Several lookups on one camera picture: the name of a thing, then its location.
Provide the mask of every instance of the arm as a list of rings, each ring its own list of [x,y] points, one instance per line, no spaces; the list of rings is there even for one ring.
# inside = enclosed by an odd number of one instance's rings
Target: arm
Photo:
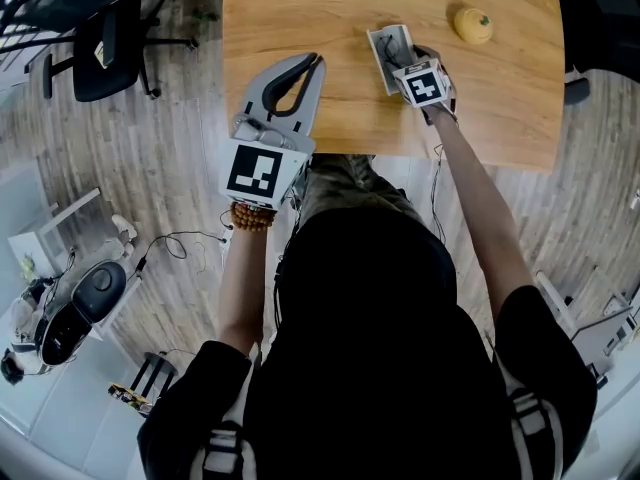
[[[518,243],[518,230],[507,203],[453,118],[435,108],[429,109],[429,117],[447,155],[496,321],[507,297],[515,289],[533,284]]]
[[[220,288],[220,341],[249,355],[262,340],[267,231],[233,233]]]

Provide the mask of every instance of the yellow fruit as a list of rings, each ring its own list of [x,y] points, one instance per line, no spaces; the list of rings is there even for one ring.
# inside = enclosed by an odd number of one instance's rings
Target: yellow fruit
[[[463,7],[453,19],[458,35],[470,44],[482,44],[491,39],[493,23],[480,9]]]

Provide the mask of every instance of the black chair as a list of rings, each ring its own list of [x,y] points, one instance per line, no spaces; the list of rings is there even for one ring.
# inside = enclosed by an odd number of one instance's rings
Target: black chair
[[[27,25],[32,31],[67,32],[75,35],[18,42],[0,48],[0,54],[31,46],[73,43],[73,57],[57,64],[47,55],[43,71],[44,97],[53,95],[53,77],[73,67],[76,99],[89,102],[106,98],[142,78],[145,93],[152,99],[159,89],[150,89],[143,49],[150,44],[180,44],[194,49],[195,39],[151,39],[147,33],[159,24],[157,14],[166,0],[160,0],[149,16],[141,18],[140,0],[11,0],[0,10],[0,33],[6,26]]]
[[[640,0],[560,0],[565,71],[613,71],[640,82]],[[589,81],[565,85],[565,104],[589,96]]]

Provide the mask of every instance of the black shirt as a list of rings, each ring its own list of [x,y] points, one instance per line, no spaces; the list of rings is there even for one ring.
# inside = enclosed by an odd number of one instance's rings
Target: black shirt
[[[258,478],[518,478],[502,377],[424,226],[389,210],[321,213],[292,240],[279,287],[282,325],[245,410]],[[536,288],[505,301],[496,349],[558,410],[566,470],[596,387]],[[203,345],[140,431],[148,478],[188,478],[248,370],[231,347]],[[194,392],[197,408],[186,402]]]

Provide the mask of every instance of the small box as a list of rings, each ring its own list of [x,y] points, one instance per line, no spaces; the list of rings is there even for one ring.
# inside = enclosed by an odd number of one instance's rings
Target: small box
[[[451,80],[437,58],[397,69],[393,78],[402,97],[412,107],[425,107],[449,99]]]

